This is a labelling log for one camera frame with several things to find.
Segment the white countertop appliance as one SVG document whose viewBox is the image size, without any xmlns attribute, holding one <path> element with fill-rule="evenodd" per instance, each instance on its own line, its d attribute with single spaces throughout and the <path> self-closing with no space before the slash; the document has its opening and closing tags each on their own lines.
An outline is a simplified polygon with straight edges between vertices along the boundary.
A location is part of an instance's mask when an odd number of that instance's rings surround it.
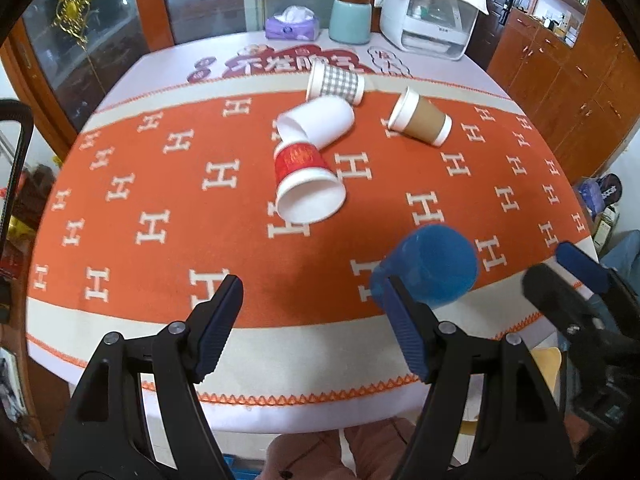
<svg viewBox="0 0 640 480">
<path fill-rule="evenodd" d="M 401 51 L 463 58 L 487 0 L 374 0 L 383 36 Z"/>
</svg>

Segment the grey checked paper cup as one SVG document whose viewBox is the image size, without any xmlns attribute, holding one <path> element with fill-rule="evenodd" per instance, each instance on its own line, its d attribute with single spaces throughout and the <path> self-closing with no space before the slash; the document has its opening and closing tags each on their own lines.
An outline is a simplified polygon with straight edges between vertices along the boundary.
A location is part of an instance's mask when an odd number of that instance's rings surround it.
<svg viewBox="0 0 640 480">
<path fill-rule="evenodd" d="M 365 86 L 364 77 L 360 74 L 314 62 L 309 72 L 306 100 L 317 99 L 319 96 L 338 96 L 351 106 L 358 106 L 362 102 Z"/>
</svg>

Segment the wooden cabinet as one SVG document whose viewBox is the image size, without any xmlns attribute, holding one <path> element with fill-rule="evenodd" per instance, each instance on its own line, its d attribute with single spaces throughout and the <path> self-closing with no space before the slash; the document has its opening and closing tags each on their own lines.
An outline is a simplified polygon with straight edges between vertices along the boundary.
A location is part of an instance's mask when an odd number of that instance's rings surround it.
<svg viewBox="0 0 640 480">
<path fill-rule="evenodd" d="M 614 2 L 487 0 L 468 47 L 570 182 L 603 171 L 639 121 L 639 41 Z"/>
</svg>

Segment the glass display cabinet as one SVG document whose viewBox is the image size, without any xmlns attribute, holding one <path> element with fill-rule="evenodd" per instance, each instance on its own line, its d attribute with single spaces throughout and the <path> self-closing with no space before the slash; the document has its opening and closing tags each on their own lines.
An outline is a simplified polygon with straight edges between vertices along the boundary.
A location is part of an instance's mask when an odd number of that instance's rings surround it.
<svg viewBox="0 0 640 480">
<path fill-rule="evenodd" d="M 334 0 L 29 0 L 1 64 L 54 156 L 143 55 L 194 40 L 257 32 L 268 15 L 306 6 L 323 26 Z"/>
</svg>

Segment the red and white paper cup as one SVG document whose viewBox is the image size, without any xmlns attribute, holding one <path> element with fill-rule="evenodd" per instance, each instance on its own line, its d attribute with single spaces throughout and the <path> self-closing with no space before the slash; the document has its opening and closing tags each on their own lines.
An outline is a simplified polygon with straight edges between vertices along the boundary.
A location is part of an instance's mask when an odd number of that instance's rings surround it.
<svg viewBox="0 0 640 480">
<path fill-rule="evenodd" d="M 339 211 L 346 200 L 343 182 L 308 141 L 281 142 L 273 154 L 278 215 L 296 224 L 317 223 Z"/>
</svg>

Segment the brown sleeve paper cup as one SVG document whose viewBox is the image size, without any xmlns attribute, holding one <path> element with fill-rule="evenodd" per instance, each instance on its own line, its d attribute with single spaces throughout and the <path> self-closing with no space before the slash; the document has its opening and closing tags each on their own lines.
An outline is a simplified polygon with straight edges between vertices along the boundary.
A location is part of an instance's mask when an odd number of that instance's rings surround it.
<svg viewBox="0 0 640 480">
<path fill-rule="evenodd" d="M 450 135 L 452 119 L 413 88 L 407 87 L 396 101 L 387 129 L 439 148 Z"/>
</svg>

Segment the teal ceramic canister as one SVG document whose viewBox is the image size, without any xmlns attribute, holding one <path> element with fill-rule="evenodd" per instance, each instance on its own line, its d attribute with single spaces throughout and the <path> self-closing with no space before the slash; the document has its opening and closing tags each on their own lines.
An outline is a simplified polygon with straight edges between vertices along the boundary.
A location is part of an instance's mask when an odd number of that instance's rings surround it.
<svg viewBox="0 0 640 480">
<path fill-rule="evenodd" d="M 369 0 L 334 0 L 329 36 L 339 44 L 367 44 L 371 37 L 371 18 Z"/>
</svg>

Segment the orange H-pattern tablecloth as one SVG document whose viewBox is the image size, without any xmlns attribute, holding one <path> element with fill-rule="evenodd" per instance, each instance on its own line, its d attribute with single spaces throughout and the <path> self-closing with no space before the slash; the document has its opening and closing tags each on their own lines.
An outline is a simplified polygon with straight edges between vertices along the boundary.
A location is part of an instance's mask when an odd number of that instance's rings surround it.
<svg viewBox="0 0 640 480">
<path fill-rule="evenodd" d="M 76 382 L 101 337 L 148 336 L 228 274 L 244 304 L 203 401 L 301 406 L 414 383 L 369 290 L 406 235 L 446 224 L 480 275 L 440 316 L 481 337 L 537 323 L 518 279 L 557 244 L 593 244 L 552 151 L 506 96 L 369 75 L 355 125 L 324 154 L 346 200 L 314 224 L 277 213 L 277 116 L 303 102 L 302 73 L 180 84 L 104 108 L 61 170 L 27 287 L 32 357 Z M 387 129 L 405 88 L 452 119 L 439 148 Z"/>
</svg>

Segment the blue plastic cup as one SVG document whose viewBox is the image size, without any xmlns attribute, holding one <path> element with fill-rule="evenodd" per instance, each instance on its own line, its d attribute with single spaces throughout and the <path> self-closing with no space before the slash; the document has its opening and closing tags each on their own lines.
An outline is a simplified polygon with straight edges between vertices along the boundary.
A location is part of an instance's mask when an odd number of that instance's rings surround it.
<svg viewBox="0 0 640 480">
<path fill-rule="evenodd" d="M 383 282 L 395 275 L 411 297 L 439 308 L 455 302 L 480 274 L 471 243 L 444 224 L 422 226 L 406 236 L 372 271 L 370 291 L 383 307 Z"/>
</svg>

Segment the purple tissue box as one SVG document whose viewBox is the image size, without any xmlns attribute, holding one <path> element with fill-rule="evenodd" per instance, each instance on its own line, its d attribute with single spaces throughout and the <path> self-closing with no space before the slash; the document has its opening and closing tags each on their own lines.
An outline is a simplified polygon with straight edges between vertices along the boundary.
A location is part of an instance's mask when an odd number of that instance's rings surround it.
<svg viewBox="0 0 640 480">
<path fill-rule="evenodd" d="M 265 35 L 275 40 L 314 41 L 320 34 L 320 21 L 306 6 L 288 6 L 265 21 Z"/>
</svg>

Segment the white printed table mat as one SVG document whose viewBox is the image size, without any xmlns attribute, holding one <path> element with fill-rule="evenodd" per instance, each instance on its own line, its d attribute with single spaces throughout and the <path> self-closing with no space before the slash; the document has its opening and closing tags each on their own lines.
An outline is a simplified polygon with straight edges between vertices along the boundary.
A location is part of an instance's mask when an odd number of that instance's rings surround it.
<svg viewBox="0 0 640 480">
<path fill-rule="evenodd" d="M 377 73 L 460 84 L 504 96 L 480 66 L 395 48 L 375 32 L 362 46 L 338 44 L 323 29 L 314 42 L 269 40 L 262 32 L 238 32 L 179 44 L 142 56 L 98 105 L 100 110 L 145 93 L 209 79 L 262 74 L 306 74 L 315 60 L 356 73 Z"/>
</svg>

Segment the plain white paper cup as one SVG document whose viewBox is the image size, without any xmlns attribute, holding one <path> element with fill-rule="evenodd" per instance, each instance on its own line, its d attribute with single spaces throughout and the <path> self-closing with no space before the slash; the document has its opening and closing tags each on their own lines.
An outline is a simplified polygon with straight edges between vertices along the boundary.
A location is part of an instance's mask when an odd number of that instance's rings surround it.
<svg viewBox="0 0 640 480">
<path fill-rule="evenodd" d="M 323 150 L 348 133 L 354 122 L 349 102 L 338 96 L 320 96 L 280 114 L 276 128 L 282 141 L 306 139 Z"/>
</svg>

